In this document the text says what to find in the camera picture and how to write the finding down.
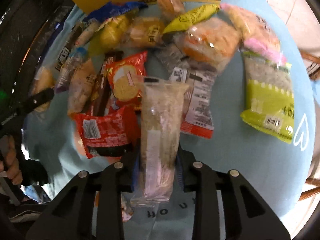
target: light blue table surface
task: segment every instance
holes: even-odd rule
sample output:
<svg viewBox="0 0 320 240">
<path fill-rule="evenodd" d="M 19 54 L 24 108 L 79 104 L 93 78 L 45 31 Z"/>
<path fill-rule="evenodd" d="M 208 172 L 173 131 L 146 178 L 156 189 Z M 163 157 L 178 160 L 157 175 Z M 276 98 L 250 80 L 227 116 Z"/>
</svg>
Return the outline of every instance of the light blue table surface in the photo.
<svg viewBox="0 0 320 240">
<path fill-rule="evenodd" d="M 284 143 L 245 124 L 240 113 L 245 109 L 245 76 L 240 52 L 236 52 L 228 67 L 218 77 L 212 89 L 211 111 L 215 125 L 212 139 L 181 134 L 183 149 L 195 154 L 197 160 L 217 171 L 237 169 L 282 217 L 297 202 L 311 163 L 315 138 L 315 109 L 313 92 L 306 68 L 288 29 L 266 0 L 222 0 L 246 8 L 264 17 L 276 32 L 282 50 L 292 63 L 291 78 L 294 90 L 294 140 Z M 199 6 L 187 3 L 186 9 Z M 156 5 L 141 11 L 142 16 L 160 16 Z M 83 13 L 74 7 L 63 31 L 51 46 L 43 65 L 50 67 L 57 59 L 68 33 Z M 227 20 L 223 12 L 218 17 Z M 130 55 L 137 50 L 126 50 Z M 101 58 L 96 58 L 99 68 Z M 167 78 L 168 73 L 151 54 L 146 63 L 148 75 Z M 26 146 L 31 158 L 39 159 L 48 171 L 51 183 L 49 196 L 53 198 L 79 171 L 90 173 L 103 170 L 108 162 L 103 157 L 87 160 L 75 150 L 74 123 L 67 117 L 68 92 L 56 95 L 43 120 L 30 114 L 27 119 Z M 179 203 L 188 208 L 182 209 Z M 161 215 L 161 209 L 167 209 Z M 148 218 L 148 212 L 155 218 Z M 191 239 L 194 205 L 191 194 L 174 188 L 171 202 L 154 209 L 136 209 L 133 218 L 124 224 L 126 239 Z"/>
</svg>

